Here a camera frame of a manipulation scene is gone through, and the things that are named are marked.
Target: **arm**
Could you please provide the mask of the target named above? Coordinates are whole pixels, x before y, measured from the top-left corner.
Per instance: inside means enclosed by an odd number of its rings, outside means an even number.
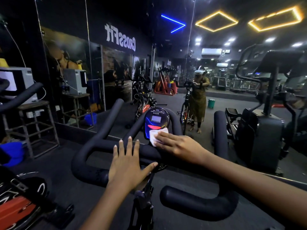
[[[155,143],[157,147],[218,174],[288,220],[307,228],[307,192],[220,158],[188,136],[160,132],[156,139],[163,143]]]
[[[132,154],[131,137],[128,138],[126,154],[122,140],[119,141],[119,152],[117,146],[114,146],[106,190],[80,230],[109,229],[117,209],[125,197],[158,165],[157,162],[154,162],[141,170],[139,148],[140,142],[136,141]]]
[[[205,77],[204,78],[204,81],[205,82],[203,82],[203,87],[208,87],[209,85],[210,85],[210,81],[209,81],[209,79],[207,78],[207,77]],[[194,85],[196,86],[196,87],[199,87],[201,84],[200,83],[196,83],[196,82],[193,82],[194,83]]]

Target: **crossfit sign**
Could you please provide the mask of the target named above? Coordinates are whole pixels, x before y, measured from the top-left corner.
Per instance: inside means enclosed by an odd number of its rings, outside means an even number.
[[[109,24],[106,24],[104,26],[104,29],[106,30],[106,40],[116,42],[117,45],[120,45],[122,47],[126,47],[128,49],[132,49],[135,51],[135,38],[129,38],[125,34],[122,34],[121,32],[118,32],[118,29],[115,26],[109,26]]]

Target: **green bucket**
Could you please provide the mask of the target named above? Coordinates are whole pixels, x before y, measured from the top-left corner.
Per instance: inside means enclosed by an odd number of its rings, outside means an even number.
[[[215,100],[214,99],[209,99],[208,100],[208,108],[213,109],[214,108],[214,104],[215,104]]]

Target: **red light on console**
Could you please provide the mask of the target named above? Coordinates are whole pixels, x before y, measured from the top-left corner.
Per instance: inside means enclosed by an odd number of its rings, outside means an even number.
[[[159,130],[159,129],[161,129],[161,127],[159,127],[159,126],[154,126],[154,125],[149,125],[149,124],[148,124],[148,127],[151,128],[151,129],[153,129],[153,130]]]

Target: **hand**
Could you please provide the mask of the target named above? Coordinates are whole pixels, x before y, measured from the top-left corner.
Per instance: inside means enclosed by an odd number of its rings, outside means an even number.
[[[155,142],[155,145],[171,154],[192,164],[203,164],[209,151],[199,143],[186,135],[172,135],[159,132],[156,139],[162,143]]]
[[[117,146],[114,146],[113,160],[109,170],[108,186],[115,185],[118,186],[118,189],[122,189],[126,193],[129,193],[158,165],[157,162],[153,162],[141,170],[138,155],[139,149],[140,142],[137,140],[132,155],[131,136],[128,138],[126,155],[122,140],[119,141],[119,152],[117,151]]]

